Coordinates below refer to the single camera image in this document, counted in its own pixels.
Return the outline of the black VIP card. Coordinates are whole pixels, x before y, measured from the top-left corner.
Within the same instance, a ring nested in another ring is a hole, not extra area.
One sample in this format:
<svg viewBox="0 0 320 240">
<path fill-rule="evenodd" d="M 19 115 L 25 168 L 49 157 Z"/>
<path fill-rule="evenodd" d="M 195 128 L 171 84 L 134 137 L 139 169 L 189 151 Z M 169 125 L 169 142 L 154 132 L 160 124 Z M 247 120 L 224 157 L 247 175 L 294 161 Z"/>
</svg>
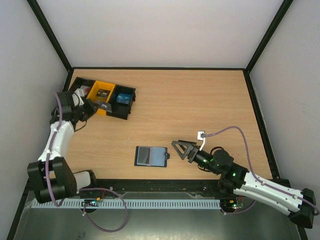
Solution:
<svg viewBox="0 0 320 240">
<path fill-rule="evenodd" d="M 88 99 L 90 104 L 93 106 L 93 109 L 97 112 L 98 110 L 104 110 L 106 112 L 111 113 L 112 112 L 112 106 L 110 103 L 105 102 L 105 101 L 93 101 L 91 99 Z"/>
<path fill-rule="evenodd" d="M 97 98 L 103 98 L 103 99 L 107 99 L 109 97 L 110 91 L 107 89 L 99 89 L 97 91 L 96 97 Z"/>
</svg>

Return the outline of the blue leather card holder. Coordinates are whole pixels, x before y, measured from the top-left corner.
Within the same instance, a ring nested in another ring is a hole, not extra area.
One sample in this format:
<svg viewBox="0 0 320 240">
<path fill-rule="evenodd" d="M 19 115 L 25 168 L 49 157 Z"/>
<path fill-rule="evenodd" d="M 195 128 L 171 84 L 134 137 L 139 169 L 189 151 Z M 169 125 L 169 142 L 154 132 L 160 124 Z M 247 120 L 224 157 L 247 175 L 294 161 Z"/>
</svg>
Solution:
<svg viewBox="0 0 320 240">
<path fill-rule="evenodd" d="M 137 156 L 138 156 L 138 147 L 149 147 L 150 148 L 150 158 L 149 165 L 138 165 Z M 166 168 L 170 154 L 168 153 L 167 147 L 158 147 L 158 146 L 137 146 L 135 149 L 135 159 L 134 165 L 137 167 L 160 167 Z"/>
</svg>

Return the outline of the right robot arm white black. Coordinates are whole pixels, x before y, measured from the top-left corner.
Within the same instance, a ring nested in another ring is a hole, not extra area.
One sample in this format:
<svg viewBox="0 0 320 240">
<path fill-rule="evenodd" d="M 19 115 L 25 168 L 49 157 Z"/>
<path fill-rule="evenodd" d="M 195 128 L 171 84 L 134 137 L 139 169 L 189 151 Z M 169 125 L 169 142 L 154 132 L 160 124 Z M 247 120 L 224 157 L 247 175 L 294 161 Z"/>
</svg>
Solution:
<svg viewBox="0 0 320 240">
<path fill-rule="evenodd" d="M 316 199 L 312 190 L 294 189 L 255 175 L 251 170 L 234 162 L 234 158 L 220 146 L 210 152 L 195 142 L 173 141 L 179 157 L 196 163 L 202 170 L 219 176 L 218 191 L 251 198 L 273 207 L 300 227 L 311 229 L 316 216 Z"/>
</svg>

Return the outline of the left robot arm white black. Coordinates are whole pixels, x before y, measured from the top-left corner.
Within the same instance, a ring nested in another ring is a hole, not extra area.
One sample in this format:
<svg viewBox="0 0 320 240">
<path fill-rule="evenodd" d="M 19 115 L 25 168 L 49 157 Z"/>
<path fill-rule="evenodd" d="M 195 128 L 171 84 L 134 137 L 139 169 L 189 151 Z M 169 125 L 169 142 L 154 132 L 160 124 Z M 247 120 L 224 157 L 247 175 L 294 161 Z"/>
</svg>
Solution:
<svg viewBox="0 0 320 240">
<path fill-rule="evenodd" d="M 98 108 L 81 88 L 55 93 L 55 98 L 57 107 L 51 112 L 46 146 L 38 160 L 28 164 L 27 174 L 36 200 L 60 207 L 64 199 L 97 182 L 92 170 L 73 173 L 66 156 L 70 140 L 78 131 L 77 123 L 86 123 Z"/>
</svg>

